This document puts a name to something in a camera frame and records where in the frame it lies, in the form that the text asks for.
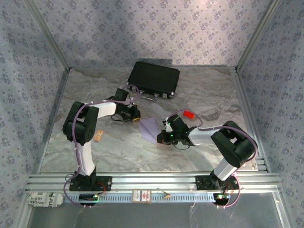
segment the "purple paper sheet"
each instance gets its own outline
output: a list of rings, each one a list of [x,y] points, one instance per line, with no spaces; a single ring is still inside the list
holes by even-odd
[[[157,145],[158,127],[154,118],[140,119],[139,130],[143,139]]]

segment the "red object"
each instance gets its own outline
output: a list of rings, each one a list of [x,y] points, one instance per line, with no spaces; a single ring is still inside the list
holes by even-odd
[[[190,112],[190,111],[184,111],[184,114],[183,114],[185,117],[188,117],[189,119],[193,119],[195,114]]]
[[[97,182],[96,184],[101,185],[101,186],[104,188],[104,189],[103,189],[103,192],[101,192],[101,193],[104,193],[104,192],[106,191],[105,186],[104,186],[104,184],[103,184],[103,183],[99,183],[99,182]]]

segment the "patterned wallpaper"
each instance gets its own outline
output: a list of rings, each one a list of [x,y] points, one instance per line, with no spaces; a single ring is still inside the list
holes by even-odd
[[[241,76],[272,171],[304,227],[304,2],[285,0]]]
[[[36,0],[72,68],[137,59],[235,66],[268,2]]]
[[[0,227],[36,171],[63,69],[22,1],[0,1]]]

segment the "small wooden block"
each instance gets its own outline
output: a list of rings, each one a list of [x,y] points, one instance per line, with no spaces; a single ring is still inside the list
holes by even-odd
[[[103,133],[104,133],[104,131],[102,131],[102,130],[97,130],[97,131],[95,132],[94,137],[93,137],[94,141],[99,142],[99,140],[100,140],[101,136],[103,135]]]

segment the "metal handle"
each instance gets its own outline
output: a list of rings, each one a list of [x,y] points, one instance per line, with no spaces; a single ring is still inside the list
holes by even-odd
[[[156,99],[157,99],[157,95],[154,95],[154,99],[152,99],[152,98],[149,98],[147,96],[143,96],[142,91],[140,91],[140,94],[141,94],[141,98],[143,98],[143,99],[147,99],[147,100],[150,100],[150,101],[156,101]]]

